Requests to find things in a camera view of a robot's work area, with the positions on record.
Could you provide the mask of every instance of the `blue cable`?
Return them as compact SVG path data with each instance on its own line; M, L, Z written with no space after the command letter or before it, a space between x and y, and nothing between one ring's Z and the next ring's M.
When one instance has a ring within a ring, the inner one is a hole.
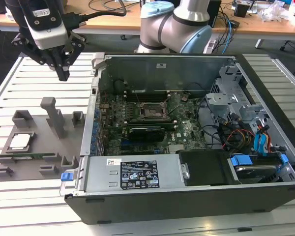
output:
M231 25L231 22L230 22L230 20L229 19L227 19L227 21L228 21L228 24L229 24L229 29L230 29L230 31L229 31L229 33L228 33L228 38L227 38L227 42L226 42L226 45L225 45L225 48L224 48L224 50L223 50L223 52L222 52L222 54L224 54L225 53L225 51L226 51L226 49L228 48L228 45L229 45L229 42L230 42L230 38L231 38L231 31L232 31L232 25Z

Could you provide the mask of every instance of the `blue clip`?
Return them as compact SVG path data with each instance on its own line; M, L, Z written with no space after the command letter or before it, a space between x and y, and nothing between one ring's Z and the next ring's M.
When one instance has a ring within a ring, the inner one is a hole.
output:
M289 159L287 158L287 156L285 154L281 154L281 160L282 160L283 164L286 164L289 161Z
M73 181L73 173L62 173L61 174L61 181Z
M249 155L236 155L231 158L233 166L251 166L252 161Z
M257 133L254 140L254 150L262 154L262 156L266 156L265 144L266 144L266 135Z

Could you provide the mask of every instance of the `motherboard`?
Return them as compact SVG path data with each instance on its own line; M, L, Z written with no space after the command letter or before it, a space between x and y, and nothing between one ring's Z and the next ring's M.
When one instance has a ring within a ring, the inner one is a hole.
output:
M98 142L102 146L100 155L105 156L172 154L181 149L206 148L196 120L200 100L186 92L159 96L102 93L100 137L92 138L91 151Z

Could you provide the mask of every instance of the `power supply label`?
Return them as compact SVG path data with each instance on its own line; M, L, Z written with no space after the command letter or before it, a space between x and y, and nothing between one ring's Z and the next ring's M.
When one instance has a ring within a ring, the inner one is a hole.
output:
M120 187L124 190L159 188L156 161L121 162Z

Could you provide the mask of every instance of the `slotted metal worktable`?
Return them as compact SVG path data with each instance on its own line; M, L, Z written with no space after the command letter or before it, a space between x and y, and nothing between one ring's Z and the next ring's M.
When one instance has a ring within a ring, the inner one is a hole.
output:
M295 78L278 60L245 56L295 126ZM71 114L76 107L86 113L91 58L91 53L82 54L70 67L67 82L58 81L47 66L29 58L17 59L0 87L0 152L12 129L14 112L26 109L33 115L45 114L39 106L43 96L54 96L63 114ZM59 179L0 182L0 236L295 235L295 200L270 213L89 226L59 196L59 186ZM238 228L252 231L239 233Z

